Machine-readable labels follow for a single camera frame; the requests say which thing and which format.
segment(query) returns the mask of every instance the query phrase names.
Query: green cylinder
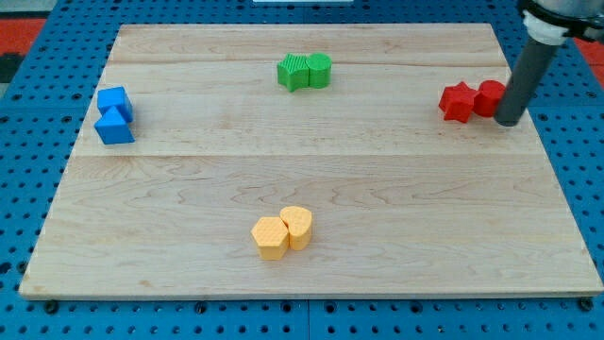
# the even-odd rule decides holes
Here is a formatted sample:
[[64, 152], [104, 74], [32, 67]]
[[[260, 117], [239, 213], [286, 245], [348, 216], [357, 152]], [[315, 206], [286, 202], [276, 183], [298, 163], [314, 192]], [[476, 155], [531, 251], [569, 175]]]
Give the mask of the green cylinder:
[[331, 58], [323, 53], [314, 53], [306, 59], [309, 66], [309, 86], [323, 89], [331, 81]]

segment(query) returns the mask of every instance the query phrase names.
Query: blue pegboard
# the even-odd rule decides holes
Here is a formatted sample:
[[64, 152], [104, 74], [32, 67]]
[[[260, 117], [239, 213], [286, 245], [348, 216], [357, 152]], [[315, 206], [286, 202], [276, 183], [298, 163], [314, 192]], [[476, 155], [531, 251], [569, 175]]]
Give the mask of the blue pegboard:
[[[526, 39], [514, 6], [515, 0], [356, 0], [352, 7], [309, 8], [253, 7], [251, 0], [59, 0], [0, 102], [0, 337], [603, 338], [602, 297], [55, 305], [16, 292], [121, 24], [491, 23], [514, 63]], [[544, 78], [531, 115], [604, 276], [604, 93], [572, 42]]]

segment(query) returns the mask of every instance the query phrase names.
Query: block pair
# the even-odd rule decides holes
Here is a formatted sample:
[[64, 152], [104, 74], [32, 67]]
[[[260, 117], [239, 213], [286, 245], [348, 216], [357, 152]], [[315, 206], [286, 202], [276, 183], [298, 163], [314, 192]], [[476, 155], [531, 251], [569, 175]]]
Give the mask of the block pair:
[[288, 247], [302, 250], [312, 237], [312, 212], [301, 207], [285, 207], [279, 217], [261, 217], [252, 229], [263, 260], [280, 260]]
[[290, 92], [312, 87], [323, 89], [331, 81], [331, 58], [323, 53], [295, 56], [288, 53], [277, 65], [277, 82]]
[[94, 128], [106, 145], [133, 143], [134, 136], [128, 123], [134, 121], [132, 103], [124, 87], [100, 90], [97, 95], [97, 108], [101, 118]]
[[462, 81], [456, 86], [445, 88], [438, 106], [445, 113], [445, 120], [467, 123], [472, 111], [479, 116], [490, 118], [495, 115], [505, 91], [505, 85], [496, 80], [483, 81], [478, 91]]

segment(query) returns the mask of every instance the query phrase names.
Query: green block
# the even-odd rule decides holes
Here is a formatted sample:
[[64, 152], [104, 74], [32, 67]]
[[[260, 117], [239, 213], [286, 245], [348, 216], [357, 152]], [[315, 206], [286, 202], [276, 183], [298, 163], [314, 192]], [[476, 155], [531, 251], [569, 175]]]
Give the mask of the green block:
[[323, 53], [315, 53], [306, 59], [309, 66], [309, 86], [323, 89], [331, 81], [331, 58]]
[[309, 66], [305, 56], [287, 54], [277, 65], [277, 81], [290, 92], [309, 86]]

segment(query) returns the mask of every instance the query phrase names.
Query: blue cube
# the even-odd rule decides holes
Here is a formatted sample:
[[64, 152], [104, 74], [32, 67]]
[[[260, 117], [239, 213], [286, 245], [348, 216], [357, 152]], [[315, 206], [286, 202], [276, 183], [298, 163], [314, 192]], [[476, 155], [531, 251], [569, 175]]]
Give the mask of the blue cube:
[[101, 114], [105, 114], [111, 107], [115, 107], [122, 114], [126, 123], [132, 123], [132, 103], [123, 86], [100, 90], [96, 99], [96, 107]]
[[106, 145], [134, 142], [128, 124], [115, 107], [110, 107], [94, 124], [94, 128]]

